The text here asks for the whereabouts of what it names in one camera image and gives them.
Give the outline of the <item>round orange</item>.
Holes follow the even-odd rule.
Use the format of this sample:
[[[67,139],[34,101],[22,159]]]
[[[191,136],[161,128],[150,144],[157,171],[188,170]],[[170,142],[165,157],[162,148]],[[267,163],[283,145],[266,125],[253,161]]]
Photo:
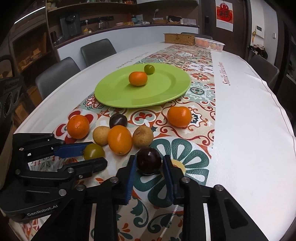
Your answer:
[[[89,133],[89,121],[83,115],[75,115],[67,123],[68,134],[75,139],[83,139]]]

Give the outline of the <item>green tomato fruit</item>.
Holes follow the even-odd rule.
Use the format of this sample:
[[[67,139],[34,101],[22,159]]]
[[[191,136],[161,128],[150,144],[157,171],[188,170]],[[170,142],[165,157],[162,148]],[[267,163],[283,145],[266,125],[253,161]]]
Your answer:
[[[95,144],[95,143],[88,144],[83,151],[83,158],[85,160],[91,160],[91,159],[96,159],[101,157],[103,158],[105,157],[105,151],[102,148],[102,146],[98,144]]]

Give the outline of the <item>tan longan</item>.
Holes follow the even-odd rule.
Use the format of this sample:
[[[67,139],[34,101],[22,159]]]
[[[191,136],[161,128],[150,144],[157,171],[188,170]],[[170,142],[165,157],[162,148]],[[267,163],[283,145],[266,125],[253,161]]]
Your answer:
[[[93,140],[96,144],[100,146],[105,146],[108,144],[108,133],[110,128],[107,126],[98,126],[93,131]]]
[[[139,126],[132,135],[133,144],[137,148],[148,147],[154,139],[153,132],[147,126]]]

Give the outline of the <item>dark plum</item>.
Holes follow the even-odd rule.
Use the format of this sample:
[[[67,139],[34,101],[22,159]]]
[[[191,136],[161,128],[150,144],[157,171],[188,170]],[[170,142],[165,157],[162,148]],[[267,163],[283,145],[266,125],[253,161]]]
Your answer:
[[[137,169],[142,175],[152,175],[159,171],[162,158],[159,152],[151,147],[140,149],[136,154]]]
[[[118,125],[127,127],[127,117],[125,115],[116,113],[110,117],[109,127],[113,128],[114,126]]]

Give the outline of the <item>oval orange kumquat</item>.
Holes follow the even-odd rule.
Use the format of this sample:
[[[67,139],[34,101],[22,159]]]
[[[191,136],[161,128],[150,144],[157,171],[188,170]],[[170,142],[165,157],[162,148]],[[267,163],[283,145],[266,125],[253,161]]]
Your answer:
[[[132,135],[126,127],[121,125],[110,129],[107,141],[112,152],[117,155],[125,155],[132,149]]]

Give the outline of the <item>orange mandarin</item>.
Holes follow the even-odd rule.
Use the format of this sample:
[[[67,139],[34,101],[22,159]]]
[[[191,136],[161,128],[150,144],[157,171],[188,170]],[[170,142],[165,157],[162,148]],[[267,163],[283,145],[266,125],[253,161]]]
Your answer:
[[[177,128],[187,127],[191,120],[191,111],[185,106],[172,106],[167,113],[169,123]]]
[[[141,71],[130,73],[128,80],[133,86],[144,86],[147,83],[147,74]]]

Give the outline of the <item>patterned table runner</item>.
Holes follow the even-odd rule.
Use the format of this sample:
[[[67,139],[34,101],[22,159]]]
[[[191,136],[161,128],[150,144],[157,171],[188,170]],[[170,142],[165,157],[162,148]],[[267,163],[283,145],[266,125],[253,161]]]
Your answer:
[[[174,100],[143,108],[114,108],[95,98],[95,86],[108,74],[127,66],[140,71],[147,64],[179,68],[190,78],[189,89]],[[214,143],[215,104],[209,50],[147,44],[112,55],[79,72],[42,101],[18,131],[50,132],[72,141],[66,130],[69,116],[77,113],[94,116],[93,131],[108,125],[110,117],[120,113],[127,117],[131,133],[139,126],[150,128],[154,134],[151,146],[161,156],[169,155],[186,177],[205,185],[211,160],[209,150]],[[177,128],[169,123],[167,113],[172,106],[185,106],[191,111],[192,120],[187,127]],[[119,207],[116,217],[118,240],[180,240],[182,236],[183,208],[170,203],[162,173],[136,174],[129,204]]]

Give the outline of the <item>grey chair near left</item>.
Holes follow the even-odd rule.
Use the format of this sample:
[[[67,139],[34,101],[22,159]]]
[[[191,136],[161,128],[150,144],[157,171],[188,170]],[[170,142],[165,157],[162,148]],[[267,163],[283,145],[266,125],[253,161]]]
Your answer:
[[[55,89],[80,72],[80,68],[71,57],[54,64],[36,78],[36,85],[44,100]]]

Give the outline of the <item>grey chair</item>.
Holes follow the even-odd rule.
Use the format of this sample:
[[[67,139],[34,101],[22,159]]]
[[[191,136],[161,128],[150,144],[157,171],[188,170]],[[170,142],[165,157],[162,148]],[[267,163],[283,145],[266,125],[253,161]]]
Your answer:
[[[267,83],[268,87],[273,90],[280,72],[279,69],[260,55],[251,57],[248,64]]]
[[[108,39],[90,43],[81,47],[80,50],[87,67],[116,54],[116,50]]]
[[[36,85],[44,100],[55,89],[80,72],[80,68],[71,57],[54,64],[36,78]]]

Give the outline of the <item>grey chair far left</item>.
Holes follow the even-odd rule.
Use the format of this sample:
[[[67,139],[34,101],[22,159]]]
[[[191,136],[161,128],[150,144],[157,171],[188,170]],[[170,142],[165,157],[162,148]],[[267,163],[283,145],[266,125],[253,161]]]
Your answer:
[[[90,43],[81,47],[80,50],[87,67],[116,54],[116,50],[108,39]]]

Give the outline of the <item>orange mandarin on plate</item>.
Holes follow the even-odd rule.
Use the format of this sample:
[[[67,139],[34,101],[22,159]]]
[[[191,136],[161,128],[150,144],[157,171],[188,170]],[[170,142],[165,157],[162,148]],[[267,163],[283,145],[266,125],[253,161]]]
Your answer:
[[[130,73],[128,80],[133,86],[144,86],[147,83],[147,74],[141,71]]]

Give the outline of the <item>black coffee machine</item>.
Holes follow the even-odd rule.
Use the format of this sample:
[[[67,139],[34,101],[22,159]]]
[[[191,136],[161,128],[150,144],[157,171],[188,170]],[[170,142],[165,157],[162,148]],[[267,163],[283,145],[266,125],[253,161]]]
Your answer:
[[[66,40],[82,34],[79,15],[67,15],[60,18],[61,30]]]

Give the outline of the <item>grey chair right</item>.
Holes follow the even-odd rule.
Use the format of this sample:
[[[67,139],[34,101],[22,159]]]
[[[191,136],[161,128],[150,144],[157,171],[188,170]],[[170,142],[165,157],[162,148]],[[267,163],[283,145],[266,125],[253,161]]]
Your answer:
[[[273,90],[280,72],[279,69],[260,55],[251,57],[248,64],[267,83],[268,87]]]

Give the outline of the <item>clear plastic fruit tray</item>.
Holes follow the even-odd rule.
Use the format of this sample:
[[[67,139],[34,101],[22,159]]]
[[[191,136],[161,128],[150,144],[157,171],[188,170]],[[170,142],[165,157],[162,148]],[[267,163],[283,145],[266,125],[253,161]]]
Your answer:
[[[195,37],[195,45],[200,48],[222,52],[225,46],[224,43],[206,38]]]

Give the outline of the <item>grey chair far end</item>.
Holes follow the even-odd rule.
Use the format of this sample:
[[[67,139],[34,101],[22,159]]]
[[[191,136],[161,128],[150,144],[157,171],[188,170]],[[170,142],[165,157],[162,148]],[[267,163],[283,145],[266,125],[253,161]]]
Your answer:
[[[188,33],[188,32],[181,32],[181,34],[183,34],[183,35],[191,35],[191,36],[194,36],[196,38],[204,38],[204,39],[213,40],[213,38],[211,36],[208,36],[208,35],[202,35],[202,34],[196,34],[196,33]]]

